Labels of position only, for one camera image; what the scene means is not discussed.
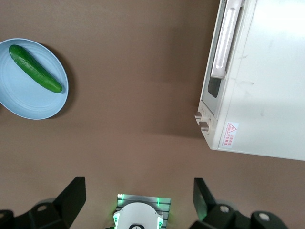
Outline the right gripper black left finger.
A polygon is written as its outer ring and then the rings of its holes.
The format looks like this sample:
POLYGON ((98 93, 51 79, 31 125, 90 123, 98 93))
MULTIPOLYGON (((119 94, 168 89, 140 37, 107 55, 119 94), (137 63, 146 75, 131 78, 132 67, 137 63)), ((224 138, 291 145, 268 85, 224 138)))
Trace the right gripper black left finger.
POLYGON ((75 177, 56 197, 38 202, 29 211, 15 216, 0 211, 2 229, 69 229, 86 202, 85 177, 75 177))

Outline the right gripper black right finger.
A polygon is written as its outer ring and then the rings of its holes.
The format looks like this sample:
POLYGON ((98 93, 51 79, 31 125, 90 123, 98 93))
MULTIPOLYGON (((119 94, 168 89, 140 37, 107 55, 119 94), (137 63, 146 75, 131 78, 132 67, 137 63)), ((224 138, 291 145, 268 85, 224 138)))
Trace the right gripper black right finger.
POLYGON ((250 217, 225 203, 217 203, 203 178, 193 183, 193 204, 198 220, 192 229, 286 229, 288 226, 275 214, 255 211, 250 217))

